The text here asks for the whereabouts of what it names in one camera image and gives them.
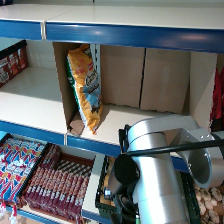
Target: black cable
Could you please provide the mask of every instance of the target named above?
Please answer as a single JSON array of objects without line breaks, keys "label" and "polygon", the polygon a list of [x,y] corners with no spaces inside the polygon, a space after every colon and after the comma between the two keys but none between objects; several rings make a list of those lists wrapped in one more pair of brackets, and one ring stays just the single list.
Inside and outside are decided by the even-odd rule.
[{"label": "black cable", "polygon": [[121,206],[122,206],[122,207],[124,208],[124,210],[125,210],[126,212],[128,212],[130,215],[136,215],[135,212],[131,211],[129,208],[127,208],[127,207],[124,205],[124,203],[123,203],[123,201],[122,201],[122,198],[123,198],[123,197],[124,197],[124,195],[122,195],[121,198],[120,198]]},{"label": "black cable", "polygon": [[181,151],[189,151],[194,149],[211,148],[211,147],[218,147],[218,146],[224,146],[224,139],[210,140],[210,141],[204,141],[204,142],[193,142],[190,144],[166,146],[166,147],[144,149],[144,150],[138,150],[138,151],[130,151],[130,152],[126,152],[125,154],[129,156],[148,156],[153,154],[181,152]]}]

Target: snack bag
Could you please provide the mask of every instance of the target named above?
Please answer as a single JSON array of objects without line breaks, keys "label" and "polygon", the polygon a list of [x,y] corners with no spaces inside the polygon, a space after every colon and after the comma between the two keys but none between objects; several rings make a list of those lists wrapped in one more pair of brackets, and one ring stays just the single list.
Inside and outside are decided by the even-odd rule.
[{"label": "snack bag", "polygon": [[83,44],[80,48],[69,51],[67,70],[82,121],[92,133],[95,133],[103,104],[89,44]]}]

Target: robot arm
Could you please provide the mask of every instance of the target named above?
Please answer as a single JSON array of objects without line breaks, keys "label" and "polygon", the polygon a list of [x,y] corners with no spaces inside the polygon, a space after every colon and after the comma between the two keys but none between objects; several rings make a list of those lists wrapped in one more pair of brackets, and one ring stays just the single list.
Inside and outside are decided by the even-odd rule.
[{"label": "robot arm", "polygon": [[[199,127],[190,116],[171,115],[134,124],[126,132],[127,152],[167,147],[165,133],[170,130],[177,130],[176,137],[170,145],[222,138],[222,133],[210,134]],[[178,154],[187,163],[197,185],[207,188],[222,184],[224,153],[221,147],[201,148]],[[132,197],[134,204],[138,204],[141,223],[187,223],[170,154],[134,156],[132,159],[140,170],[140,178]],[[109,188],[113,188],[112,182],[114,186],[114,172],[109,178]]]}]

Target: red object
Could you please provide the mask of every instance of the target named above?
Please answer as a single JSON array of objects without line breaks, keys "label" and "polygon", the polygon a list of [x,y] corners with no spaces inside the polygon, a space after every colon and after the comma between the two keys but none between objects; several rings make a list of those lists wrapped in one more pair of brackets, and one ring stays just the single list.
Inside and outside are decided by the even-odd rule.
[{"label": "red object", "polygon": [[216,69],[215,87],[213,91],[213,107],[212,112],[210,114],[210,120],[219,119],[221,117],[222,117],[222,85],[218,69]]},{"label": "red object", "polygon": [[220,81],[221,81],[221,89],[222,89],[222,117],[224,117],[224,67],[222,68],[220,74]]},{"label": "red object", "polygon": [[28,67],[26,41],[0,51],[0,88]]}]

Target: cardboard divider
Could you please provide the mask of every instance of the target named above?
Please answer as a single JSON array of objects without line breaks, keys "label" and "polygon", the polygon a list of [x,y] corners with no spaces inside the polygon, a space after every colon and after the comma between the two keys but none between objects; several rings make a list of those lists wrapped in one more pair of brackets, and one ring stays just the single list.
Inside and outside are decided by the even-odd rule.
[{"label": "cardboard divider", "polygon": [[101,46],[102,101],[139,107],[144,48]]},{"label": "cardboard divider", "polygon": [[78,110],[73,89],[68,81],[66,71],[66,58],[69,50],[78,48],[80,44],[53,42],[59,87],[65,113],[67,127],[69,127],[75,113]]},{"label": "cardboard divider", "polygon": [[217,54],[192,52],[190,64],[190,115],[206,130],[210,125]]},{"label": "cardboard divider", "polygon": [[189,66],[190,52],[147,49],[140,108],[181,113]]}]

